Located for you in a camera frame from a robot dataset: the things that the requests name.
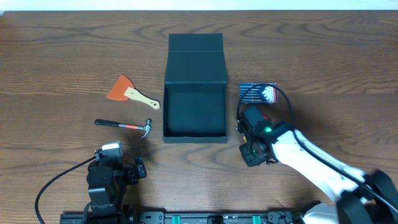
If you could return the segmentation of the blue screwdriver set case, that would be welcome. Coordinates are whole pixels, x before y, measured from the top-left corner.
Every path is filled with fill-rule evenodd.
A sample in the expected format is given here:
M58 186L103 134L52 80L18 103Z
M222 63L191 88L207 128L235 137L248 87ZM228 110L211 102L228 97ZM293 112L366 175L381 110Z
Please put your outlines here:
M278 102L276 83L240 83L239 97L250 89L242 99L242 104L275 104Z

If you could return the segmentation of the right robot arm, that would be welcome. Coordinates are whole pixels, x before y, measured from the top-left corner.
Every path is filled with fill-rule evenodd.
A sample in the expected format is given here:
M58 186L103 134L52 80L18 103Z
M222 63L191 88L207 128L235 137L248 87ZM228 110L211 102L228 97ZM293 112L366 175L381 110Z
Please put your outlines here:
M302 223L397 223L397 188L383 171L367 172L329 155L290 123L273 123L252 106L237 117L249 167L280 162L301 173L334 203L318 203L299 215Z

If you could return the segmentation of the black yellow screwdriver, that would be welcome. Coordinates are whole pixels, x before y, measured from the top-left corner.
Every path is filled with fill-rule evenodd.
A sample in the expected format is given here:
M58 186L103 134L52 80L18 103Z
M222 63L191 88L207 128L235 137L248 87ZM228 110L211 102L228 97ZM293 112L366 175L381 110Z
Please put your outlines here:
M247 143L248 141L246 139L246 136L244 134L242 134L242 136L243 136L244 143Z

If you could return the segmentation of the orange scraper wooden handle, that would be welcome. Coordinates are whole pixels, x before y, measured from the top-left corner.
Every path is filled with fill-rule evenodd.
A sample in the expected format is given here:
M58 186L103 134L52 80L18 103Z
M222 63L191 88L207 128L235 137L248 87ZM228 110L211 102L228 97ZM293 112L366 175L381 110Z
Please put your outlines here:
M138 89L136 89L133 82L125 75L121 75L118 78L106 97L114 101L138 101L155 110L160 109L160 103L157 100L153 100L143 95Z

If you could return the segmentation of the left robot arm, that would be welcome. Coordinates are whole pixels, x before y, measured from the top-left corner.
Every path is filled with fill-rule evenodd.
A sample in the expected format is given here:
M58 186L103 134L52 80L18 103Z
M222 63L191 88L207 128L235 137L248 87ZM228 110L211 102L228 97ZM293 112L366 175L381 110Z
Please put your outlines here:
M135 185L147 176L143 158L135 157L130 166L124 166L122 151L98 149L95 160L88 166L88 194L93 218L118 217L123 212L123 198L128 185Z

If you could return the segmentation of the small claw hammer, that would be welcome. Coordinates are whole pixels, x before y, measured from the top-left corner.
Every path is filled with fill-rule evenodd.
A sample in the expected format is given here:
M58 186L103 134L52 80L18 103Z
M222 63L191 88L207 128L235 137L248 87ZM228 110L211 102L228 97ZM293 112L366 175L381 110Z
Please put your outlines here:
M145 132L144 135L141 137L142 139L144 139L149 135L149 133L152 129L152 120L150 118L148 118L146 120L146 124L144 126L138 126L138 125L124 124L124 123L119 123L119 122L109 121L109 120L104 120L104 119L96 119L95 125L141 130L141 131Z

